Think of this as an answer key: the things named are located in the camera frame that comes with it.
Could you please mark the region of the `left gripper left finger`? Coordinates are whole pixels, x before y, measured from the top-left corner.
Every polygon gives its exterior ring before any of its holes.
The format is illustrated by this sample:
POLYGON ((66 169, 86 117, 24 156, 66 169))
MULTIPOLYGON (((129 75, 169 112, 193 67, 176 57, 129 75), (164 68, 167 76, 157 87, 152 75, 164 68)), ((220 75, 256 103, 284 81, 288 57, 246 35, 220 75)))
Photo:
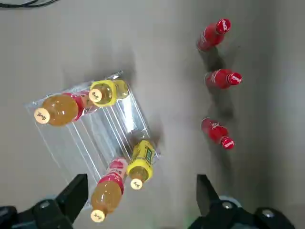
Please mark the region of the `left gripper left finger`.
POLYGON ((56 197, 44 199, 23 212, 1 206, 2 229, 72 229, 89 197, 88 175, 78 174, 56 197))

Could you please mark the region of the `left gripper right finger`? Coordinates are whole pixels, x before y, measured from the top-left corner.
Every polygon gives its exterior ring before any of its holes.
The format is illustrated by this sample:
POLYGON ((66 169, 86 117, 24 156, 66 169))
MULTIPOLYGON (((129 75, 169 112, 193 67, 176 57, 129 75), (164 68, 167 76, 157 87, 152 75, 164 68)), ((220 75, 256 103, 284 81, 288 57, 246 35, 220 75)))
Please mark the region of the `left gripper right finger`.
POLYGON ((259 207, 246 211, 234 198, 219 196, 207 175, 196 176, 196 202, 201 215, 190 229, 294 229, 292 222, 280 211, 259 207))

